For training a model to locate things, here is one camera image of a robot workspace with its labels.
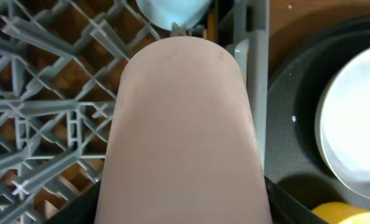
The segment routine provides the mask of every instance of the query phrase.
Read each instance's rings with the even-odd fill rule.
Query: black tray
[[[265,175],[309,209],[344,201],[370,210],[370,199],[346,188],[327,168],[314,135],[324,87],[369,47],[370,15],[345,21],[306,41],[270,80]]]

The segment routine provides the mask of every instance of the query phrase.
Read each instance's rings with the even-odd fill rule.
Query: yellow cup
[[[330,224],[370,224],[370,211],[341,202],[330,202],[312,210]]]

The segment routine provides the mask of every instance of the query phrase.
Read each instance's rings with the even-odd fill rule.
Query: beige plastic cup
[[[272,223],[239,65],[172,37],[126,66],[95,223]]]

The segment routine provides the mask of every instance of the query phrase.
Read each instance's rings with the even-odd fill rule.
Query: yellow object
[[[314,214],[330,224],[370,224],[370,211],[341,202],[319,205]]]

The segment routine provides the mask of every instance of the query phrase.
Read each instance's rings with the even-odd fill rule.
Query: wooden table
[[[370,13],[370,0],[271,0],[269,74],[308,37]]]

